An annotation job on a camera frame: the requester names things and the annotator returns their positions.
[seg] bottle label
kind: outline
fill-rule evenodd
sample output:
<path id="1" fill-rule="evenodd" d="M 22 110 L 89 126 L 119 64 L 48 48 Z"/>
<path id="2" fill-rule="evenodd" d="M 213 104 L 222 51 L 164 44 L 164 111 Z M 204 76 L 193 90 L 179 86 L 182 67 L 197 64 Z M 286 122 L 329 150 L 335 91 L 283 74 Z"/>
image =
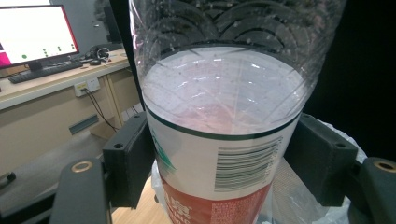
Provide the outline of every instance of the bottle label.
<path id="1" fill-rule="evenodd" d="M 226 135 L 187 129 L 147 109 L 173 223 L 253 223 L 299 116 L 269 132 Z"/>

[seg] black background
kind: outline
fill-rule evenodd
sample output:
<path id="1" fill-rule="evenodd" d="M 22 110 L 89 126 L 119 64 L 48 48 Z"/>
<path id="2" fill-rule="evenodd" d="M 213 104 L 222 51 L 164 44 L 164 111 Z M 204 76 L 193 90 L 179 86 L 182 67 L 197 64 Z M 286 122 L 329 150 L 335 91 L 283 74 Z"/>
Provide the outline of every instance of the black background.
<path id="1" fill-rule="evenodd" d="M 396 161 L 396 25 L 390 1 L 349 0 L 304 112 Z"/>

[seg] clear plastic bottle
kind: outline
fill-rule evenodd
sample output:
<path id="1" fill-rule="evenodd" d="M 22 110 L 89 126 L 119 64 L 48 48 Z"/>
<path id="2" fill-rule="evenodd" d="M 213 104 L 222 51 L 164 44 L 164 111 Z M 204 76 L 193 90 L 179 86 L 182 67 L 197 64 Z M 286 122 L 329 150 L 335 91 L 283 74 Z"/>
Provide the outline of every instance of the clear plastic bottle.
<path id="1" fill-rule="evenodd" d="M 167 212 L 254 223 L 345 1 L 131 0 Z"/>

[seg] red label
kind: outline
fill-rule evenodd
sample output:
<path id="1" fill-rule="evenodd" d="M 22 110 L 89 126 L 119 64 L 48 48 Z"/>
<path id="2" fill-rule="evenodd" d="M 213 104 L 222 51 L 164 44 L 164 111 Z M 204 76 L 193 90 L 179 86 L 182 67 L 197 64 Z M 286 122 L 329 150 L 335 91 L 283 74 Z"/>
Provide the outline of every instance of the red label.
<path id="1" fill-rule="evenodd" d="M 162 181 L 174 224 L 252 224 L 270 188 L 267 185 L 245 197 L 213 201 L 182 193 Z"/>

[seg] barcode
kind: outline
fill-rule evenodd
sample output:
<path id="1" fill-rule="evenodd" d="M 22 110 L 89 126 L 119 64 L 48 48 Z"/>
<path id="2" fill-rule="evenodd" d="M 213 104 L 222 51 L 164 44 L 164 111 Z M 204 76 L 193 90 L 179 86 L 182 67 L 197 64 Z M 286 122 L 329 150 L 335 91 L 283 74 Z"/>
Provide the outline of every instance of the barcode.
<path id="1" fill-rule="evenodd" d="M 252 147 L 219 148 L 215 191 L 244 189 L 263 183 L 271 172 L 282 137 Z"/>

